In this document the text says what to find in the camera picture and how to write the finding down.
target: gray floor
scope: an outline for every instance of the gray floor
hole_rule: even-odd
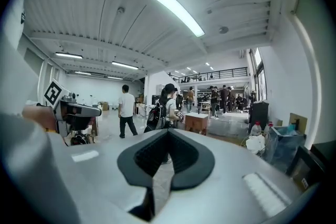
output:
[[[247,132],[247,124],[244,123],[246,118],[246,113],[218,113],[217,120],[209,119],[207,132],[213,136],[244,138]],[[133,117],[133,122],[138,134],[141,135],[146,126],[145,118],[136,115]],[[99,121],[98,126],[99,135],[95,138],[96,143],[104,143],[109,140],[120,139],[119,118],[116,110],[103,111],[102,119]],[[183,129],[184,124],[179,124],[179,128]],[[126,125],[125,139],[127,139],[128,136],[132,136],[132,133]],[[162,209],[169,197],[170,181],[173,175],[173,164],[170,163],[161,165],[153,178],[156,213]]]

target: shoe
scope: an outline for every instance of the shoe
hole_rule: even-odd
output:
[[[162,164],[169,164],[169,163],[171,163],[171,162],[172,162],[172,159],[171,159],[171,158],[168,158],[168,161],[166,161],[165,163],[162,162]]]

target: rectangular light fixture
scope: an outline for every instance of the rectangular light fixture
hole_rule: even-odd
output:
[[[85,72],[80,72],[80,71],[75,71],[77,74],[82,74],[82,75],[91,75],[90,73],[85,73]]]
[[[194,34],[196,37],[204,35],[203,30],[186,11],[186,9],[177,0],[157,0],[172,13],[174,13]]]
[[[122,78],[115,78],[115,77],[108,77],[109,79],[122,79]]]
[[[127,68],[131,68],[131,69],[139,69],[139,67],[134,67],[134,66],[130,66],[130,65],[126,65],[124,63],[120,63],[120,62],[112,62],[113,65],[116,66],[120,66],[120,67],[127,67]]]
[[[56,52],[55,53],[57,56],[63,56],[63,57],[69,57],[69,58],[76,58],[76,59],[83,59],[81,55],[77,54],[66,54],[64,52]]]

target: black railing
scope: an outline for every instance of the black railing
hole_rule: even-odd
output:
[[[227,78],[235,78],[235,77],[246,77],[247,67],[213,71],[213,72],[208,72],[208,73],[198,73],[198,74],[192,74],[192,75],[188,75],[184,77],[177,77],[172,74],[169,76],[178,83],[207,81],[207,80],[214,80],[214,79],[227,79]]]

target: water bottle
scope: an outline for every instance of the water bottle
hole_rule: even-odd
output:
[[[253,127],[251,129],[251,135],[259,135],[260,132],[261,132],[260,122],[256,121],[256,124],[253,125]]]
[[[270,122],[268,123],[268,125],[266,125],[266,127],[265,127],[265,129],[264,129],[264,133],[269,134],[269,130],[271,129],[271,127],[273,127],[273,123],[272,123],[272,121],[270,121]]]

